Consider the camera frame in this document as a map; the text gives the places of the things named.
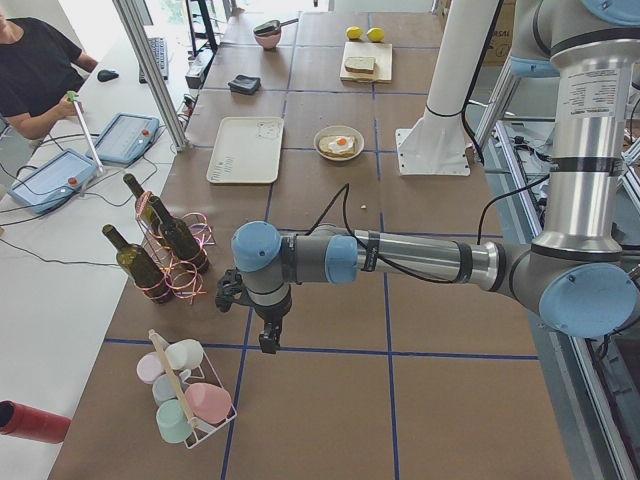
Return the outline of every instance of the brown tabletop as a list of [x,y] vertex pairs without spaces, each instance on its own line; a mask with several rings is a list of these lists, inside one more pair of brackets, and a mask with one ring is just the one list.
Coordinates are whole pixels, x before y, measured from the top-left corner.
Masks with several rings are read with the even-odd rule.
[[[472,243],[491,198],[479,165],[464,178],[399,176],[394,132],[423,113],[441,41],[436,17],[303,14],[274,51],[251,35],[264,19],[232,18],[187,129],[196,146],[177,156],[161,195],[174,214],[201,212],[214,226],[207,293],[193,305],[158,306],[127,284],[50,478],[571,478],[515,302],[472,285],[375,273],[340,287],[294,286],[275,356],[259,350],[257,316],[215,308],[216,281],[233,266],[231,236],[247,221],[305,230],[349,182],[354,228]],[[391,84],[339,80],[351,25],[385,29]],[[262,88],[230,93],[238,74],[260,76]],[[220,121],[251,115],[284,118],[277,181],[210,184]],[[333,163],[315,153],[313,136],[332,124],[363,134],[358,158]],[[342,224],[337,206],[327,221]],[[484,232],[501,238],[495,213]],[[150,328],[170,342],[202,342],[237,406],[235,421],[192,450],[162,441],[151,389],[136,377],[138,359],[152,350]]]

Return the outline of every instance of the cardboard box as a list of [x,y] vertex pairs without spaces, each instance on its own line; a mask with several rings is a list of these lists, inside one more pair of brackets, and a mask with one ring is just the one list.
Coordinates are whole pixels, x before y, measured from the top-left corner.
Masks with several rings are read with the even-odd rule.
[[[440,2],[436,15],[440,18],[440,24],[444,30],[449,15],[451,3],[456,0],[443,0]],[[499,67],[504,64],[509,50],[511,50],[511,42],[513,41],[513,18],[515,16],[516,2],[515,0],[506,0],[502,4],[498,23],[493,32],[493,38],[489,45],[483,65]]]

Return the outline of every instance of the man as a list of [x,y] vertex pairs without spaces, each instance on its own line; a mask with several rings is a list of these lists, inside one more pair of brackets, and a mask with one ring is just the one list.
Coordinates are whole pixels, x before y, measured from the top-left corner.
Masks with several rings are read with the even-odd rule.
[[0,11],[0,115],[23,137],[42,138],[76,114],[66,92],[83,79],[72,63],[91,72],[98,62],[51,25]]

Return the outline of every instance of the red cylinder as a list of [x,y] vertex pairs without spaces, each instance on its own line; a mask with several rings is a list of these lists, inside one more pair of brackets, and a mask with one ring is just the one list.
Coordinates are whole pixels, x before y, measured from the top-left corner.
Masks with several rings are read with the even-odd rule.
[[71,420],[55,413],[5,400],[0,402],[0,434],[46,443],[60,443]]

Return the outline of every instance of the yellow fruit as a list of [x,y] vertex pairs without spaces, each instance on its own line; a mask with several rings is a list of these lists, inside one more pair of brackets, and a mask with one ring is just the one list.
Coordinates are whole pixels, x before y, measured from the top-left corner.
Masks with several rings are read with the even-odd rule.
[[347,38],[349,40],[357,40],[362,35],[362,29],[360,27],[347,28]]
[[373,27],[367,32],[367,37],[369,37],[369,40],[372,42],[381,42],[384,38],[384,30],[380,27]]

